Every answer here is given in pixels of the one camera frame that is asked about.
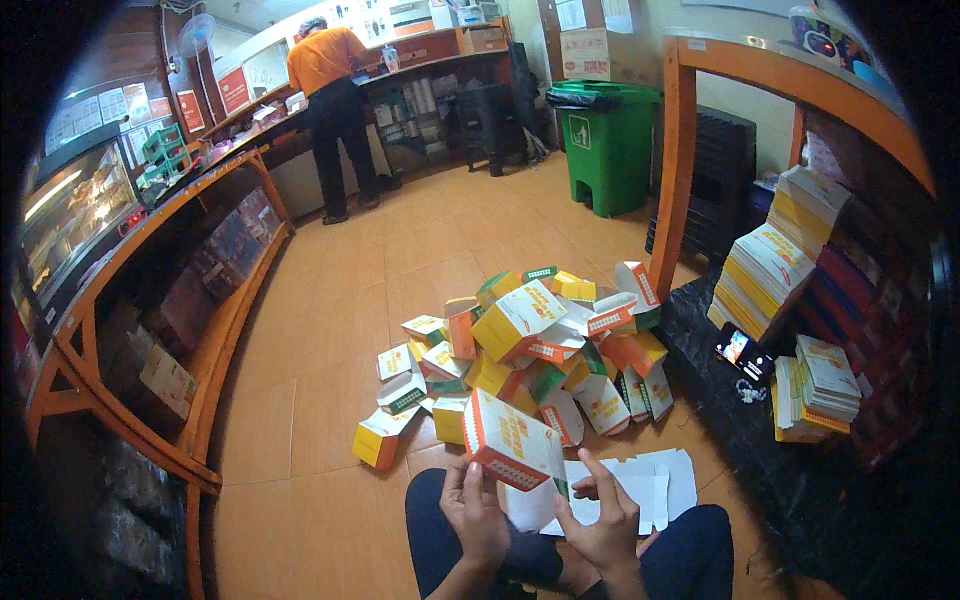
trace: food display case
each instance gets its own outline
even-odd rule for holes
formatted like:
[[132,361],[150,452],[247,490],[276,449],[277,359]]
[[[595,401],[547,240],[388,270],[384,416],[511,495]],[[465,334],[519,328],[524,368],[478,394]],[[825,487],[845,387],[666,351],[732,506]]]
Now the food display case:
[[85,272],[146,217],[117,138],[66,161],[28,192],[24,206],[21,277],[48,324],[69,305]]

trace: black trash bag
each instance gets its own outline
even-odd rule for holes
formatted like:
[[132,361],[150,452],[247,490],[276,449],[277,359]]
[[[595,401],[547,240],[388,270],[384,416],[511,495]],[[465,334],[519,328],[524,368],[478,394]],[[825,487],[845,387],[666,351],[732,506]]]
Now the black trash bag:
[[550,90],[546,101],[553,108],[564,110],[590,110],[592,112],[613,112],[620,108],[619,98],[610,98],[595,94],[572,94]]

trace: wall fan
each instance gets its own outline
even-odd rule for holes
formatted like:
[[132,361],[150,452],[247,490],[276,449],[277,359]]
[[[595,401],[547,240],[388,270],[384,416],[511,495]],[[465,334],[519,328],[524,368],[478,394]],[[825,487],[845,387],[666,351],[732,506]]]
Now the wall fan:
[[177,38],[177,53],[170,58],[170,70],[179,73],[180,59],[191,57],[200,60],[200,53],[206,49],[217,29],[217,20],[206,13],[191,18],[180,30]]

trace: dark jeans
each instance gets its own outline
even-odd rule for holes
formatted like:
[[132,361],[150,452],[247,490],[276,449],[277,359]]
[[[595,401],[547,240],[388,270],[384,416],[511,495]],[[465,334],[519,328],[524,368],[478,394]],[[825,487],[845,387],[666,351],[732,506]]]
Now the dark jeans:
[[[438,468],[426,470],[407,489],[407,537],[422,598],[433,593],[463,557],[460,540],[440,510],[445,475]],[[513,525],[510,538],[507,559],[487,597],[503,597],[508,581],[556,589],[564,563],[554,539],[520,533]],[[733,540],[727,511],[707,505],[683,513],[647,549],[640,567],[653,600],[731,598]],[[581,598],[607,598],[603,582]]]
[[375,200],[379,195],[367,139],[365,101],[363,91],[347,77],[310,94],[307,110],[313,136],[313,158],[324,190],[326,211],[331,217],[347,214],[347,193],[344,191],[344,171],[340,166],[337,138],[344,140],[344,148],[360,184],[360,193],[367,200]]

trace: orange tile floor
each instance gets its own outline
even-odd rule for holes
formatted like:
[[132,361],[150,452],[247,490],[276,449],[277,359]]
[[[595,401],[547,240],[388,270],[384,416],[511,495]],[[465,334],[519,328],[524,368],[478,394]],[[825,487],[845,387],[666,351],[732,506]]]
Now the orange tile floor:
[[[572,202],[561,153],[500,179],[461,167],[408,181],[377,210],[351,212],[342,225],[298,229],[237,350],[215,431],[224,487],[205,541],[208,587],[222,600],[416,598],[404,493],[463,449],[438,444],[421,411],[389,472],[350,454],[356,423],[376,408],[376,354],[407,339],[401,323],[508,269],[557,265],[612,285],[615,263],[650,262],[648,219],[599,219]],[[681,265],[674,287],[696,276]],[[734,597],[785,597],[758,520],[682,383],[671,385],[664,421],[602,439],[588,427],[585,446],[620,459],[685,448],[700,502],[730,513]]]

